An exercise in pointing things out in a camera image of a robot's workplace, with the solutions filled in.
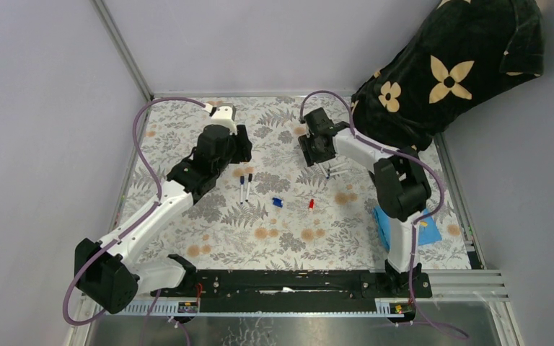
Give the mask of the white pen one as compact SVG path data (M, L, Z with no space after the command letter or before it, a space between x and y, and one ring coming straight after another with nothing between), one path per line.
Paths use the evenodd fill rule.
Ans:
M326 170L326 168L324 168L324 166L321 165L321 164L318 164L318 167L319 167L320 171L322 172L322 174L325 176L325 178L329 179L330 175L329 175L328 170Z

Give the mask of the white pen two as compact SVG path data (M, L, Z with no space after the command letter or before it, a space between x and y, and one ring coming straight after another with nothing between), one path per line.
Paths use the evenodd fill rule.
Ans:
M245 176L239 177L239 204L242 205L245 201Z

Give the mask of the white pen three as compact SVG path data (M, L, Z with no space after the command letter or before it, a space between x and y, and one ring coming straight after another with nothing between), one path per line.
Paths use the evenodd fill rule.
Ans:
M249 173L247 175L247 185L246 185L246 190L245 190L245 202L249 202L249 200L250 200L250 192L251 192L251 187L252 187L252 178L253 178L253 174Z

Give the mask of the blue pen cap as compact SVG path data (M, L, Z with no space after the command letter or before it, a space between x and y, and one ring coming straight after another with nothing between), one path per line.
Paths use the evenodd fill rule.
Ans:
M272 198L272 203L273 203L274 206L276 206L278 208L283 207L283 200L280 199L280 198Z

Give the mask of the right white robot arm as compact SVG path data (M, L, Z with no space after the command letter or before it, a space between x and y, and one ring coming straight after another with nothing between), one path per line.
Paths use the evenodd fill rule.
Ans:
M419 231L413 223L423 216L431 197L416 151L395 151L358 138L348 123L333 122L322 108L302 116L301 123L307 132L299 137L299 144L308 166L341 155L371 173L379 204L379 227L389 241L384 285L392 296L404 296L421 271Z

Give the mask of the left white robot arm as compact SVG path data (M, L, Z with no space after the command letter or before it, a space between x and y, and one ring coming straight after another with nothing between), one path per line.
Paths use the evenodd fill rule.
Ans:
M79 242L74 253L75 287L111 314L122 311L138 294L165 288L177 296L191 293L195 267L182 256L138 260L168 223L216 186L230 164L251 160L252 143L245 125L235 129L207 125L191 154L166 176L158 197L100 240Z

